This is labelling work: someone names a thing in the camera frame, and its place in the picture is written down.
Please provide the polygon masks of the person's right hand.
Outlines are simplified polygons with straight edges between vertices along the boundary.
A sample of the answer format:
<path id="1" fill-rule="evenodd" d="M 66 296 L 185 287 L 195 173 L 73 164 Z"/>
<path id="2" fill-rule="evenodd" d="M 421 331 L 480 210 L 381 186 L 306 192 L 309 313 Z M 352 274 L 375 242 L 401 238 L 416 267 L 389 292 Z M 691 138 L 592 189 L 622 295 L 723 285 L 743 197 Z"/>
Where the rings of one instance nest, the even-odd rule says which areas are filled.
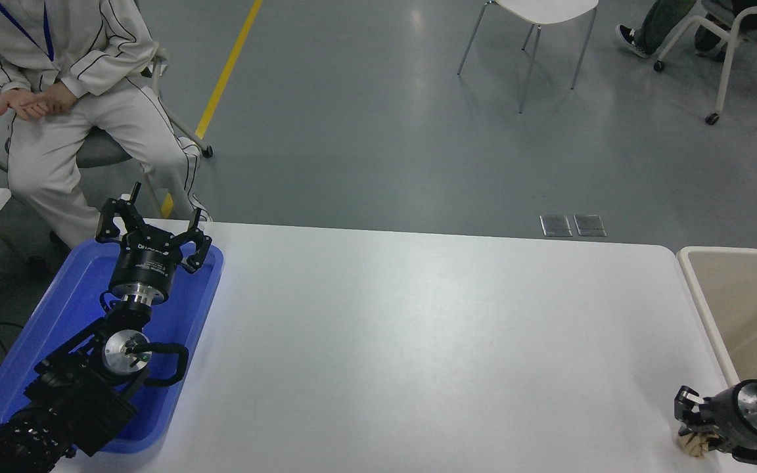
<path id="1" fill-rule="evenodd" d="M 30 121 L 50 113 L 49 107 L 38 94 L 29 89 L 9 89 L 0 92 L 0 116 L 13 111 L 18 119 Z"/>

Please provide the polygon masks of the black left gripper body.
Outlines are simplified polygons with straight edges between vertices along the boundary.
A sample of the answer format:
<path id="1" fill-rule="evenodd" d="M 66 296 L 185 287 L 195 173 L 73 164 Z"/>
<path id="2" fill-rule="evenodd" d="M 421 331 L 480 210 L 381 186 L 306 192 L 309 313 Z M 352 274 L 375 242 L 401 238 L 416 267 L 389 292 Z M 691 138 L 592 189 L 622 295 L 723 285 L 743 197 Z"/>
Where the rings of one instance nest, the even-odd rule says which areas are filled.
<path id="1" fill-rule="evenodd" d="M 120 254 L 109 281 L 113 294 L 141 285 L 157 294 L 169 294 L 178 264 L 183 258 L 179 237 L 166 231 L 132 231 L 121 237 Z"/>

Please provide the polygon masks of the person's left hand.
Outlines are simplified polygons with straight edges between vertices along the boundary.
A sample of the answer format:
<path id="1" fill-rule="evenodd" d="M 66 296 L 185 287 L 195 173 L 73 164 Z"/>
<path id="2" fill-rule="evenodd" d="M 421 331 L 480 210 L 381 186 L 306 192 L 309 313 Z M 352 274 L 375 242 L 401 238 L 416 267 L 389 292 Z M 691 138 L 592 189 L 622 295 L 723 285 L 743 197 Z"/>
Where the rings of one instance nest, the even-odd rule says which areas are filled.
<path id="1" fill-rule="evenodd" d="M 42 108 L 46 114 L 51 116 L 61 116 L 61 114 L 68 114 L 72 110 L 75 103 L 78 102 L 78 97 L 73 93 L 65 83 L 54 83 L 48 89 L 41 92 L 36 96 L 38 104 L 42 104 Z"/>

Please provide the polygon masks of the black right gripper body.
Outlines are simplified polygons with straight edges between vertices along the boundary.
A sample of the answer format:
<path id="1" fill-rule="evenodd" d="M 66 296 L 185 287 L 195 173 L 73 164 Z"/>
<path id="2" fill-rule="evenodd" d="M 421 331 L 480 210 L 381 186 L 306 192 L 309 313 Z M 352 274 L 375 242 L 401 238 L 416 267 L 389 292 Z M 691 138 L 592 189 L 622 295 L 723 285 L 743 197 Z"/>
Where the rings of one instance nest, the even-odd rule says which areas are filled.
<path id="1" fill-rule="evenodd" d="M 709 449 L 732 451 L 746 443 L 745 425 L 738 408 L 739 387 L 728 388 L 705 398 L 704 417 L 709 417 L 717 439 L 709 441 Z"/>

